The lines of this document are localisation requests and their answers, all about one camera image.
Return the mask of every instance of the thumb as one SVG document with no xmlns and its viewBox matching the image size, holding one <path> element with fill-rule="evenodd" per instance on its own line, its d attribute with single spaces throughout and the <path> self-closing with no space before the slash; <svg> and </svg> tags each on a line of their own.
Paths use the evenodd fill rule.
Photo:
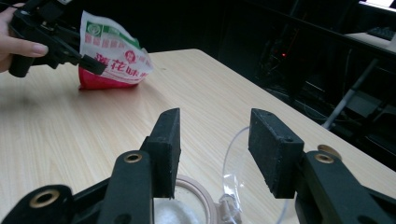
<svg viewBox="0 0 396 224">
<path fill-rule="evenodd" d="M 20 54 L 26 57 L 42 57 L 49 48 L 45 45 L 28 40 L 18 39 L 7 35 L 0 35 L 0 53 Z"/>
</svg>

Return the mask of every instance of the plastic bag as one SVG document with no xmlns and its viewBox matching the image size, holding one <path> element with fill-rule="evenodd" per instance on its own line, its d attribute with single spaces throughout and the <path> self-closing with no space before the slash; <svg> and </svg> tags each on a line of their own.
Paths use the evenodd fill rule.
<svg viewBox="0 0 396 224">
<path fill-rule="evenodd" d="M 81 90 L 128 88 L 152 70 L 148 53 L 115 21 L 84 11 L 80 27 L 80 54 L 105 63 L 102 75 L 78 68 Z"/>
</svg>

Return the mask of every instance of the light wood tabletop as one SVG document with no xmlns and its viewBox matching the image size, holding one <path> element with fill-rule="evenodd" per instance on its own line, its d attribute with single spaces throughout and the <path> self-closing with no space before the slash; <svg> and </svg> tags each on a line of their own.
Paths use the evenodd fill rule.
<svg viewBox="0 0 396 224">
<path fill-rule="evenodd" d="M 364 186 L 396 198 L 393 171 L 200 50 L 150 58 L 154 71 L 131 89 L 79 91 L 78 68 L 70 64 L 34 66 L 25 78 L 1 74 L 1 219 L 34 189 L 63 184 L 77 193 L 110 177 L 116 158 L 139 149 L 160 114 L 176 107 L 178 173 L 201 183 L 215 202 L 228 145 L 248 126 L 251 108 L 277 115 L 305 141 L 305 151 L 335 148 Z M 265 205 L 262 211 L 262 220 L 276 222 L 276 212 Z"/>
</svg>

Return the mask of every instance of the transparent lid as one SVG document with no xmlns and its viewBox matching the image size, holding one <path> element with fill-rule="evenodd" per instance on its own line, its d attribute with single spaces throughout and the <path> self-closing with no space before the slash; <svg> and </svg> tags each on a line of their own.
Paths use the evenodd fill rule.
<svg viewBox="0 0 396 224">
<path fill-rule="evenodd" d="M 228 216 L 223 223 L 297 223 L 294 200 L 276 199 L 248 151 L 249 128 L 230 143 L 223 164 L 224 196 Z"/>
</svg>

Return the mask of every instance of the black wire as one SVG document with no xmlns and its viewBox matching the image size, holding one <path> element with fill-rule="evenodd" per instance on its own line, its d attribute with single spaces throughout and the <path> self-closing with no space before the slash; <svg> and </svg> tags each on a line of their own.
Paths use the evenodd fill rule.
<svg viewBox="0 0 396 224">
<path fill-rule="evenodd" d="M 13 6 L 13 5 L 9 4 L 9 3 L 4 3 L 4 2 L 0 2 L 0 5 L 4 5 L 4 6 L 7 6 L 7 7 L 13 7 L 13 8 L 16 8 L 16 9 L 21 9 L 22 8 L 22 7 L 15 7 L 15 6 Z"/>
</svg>

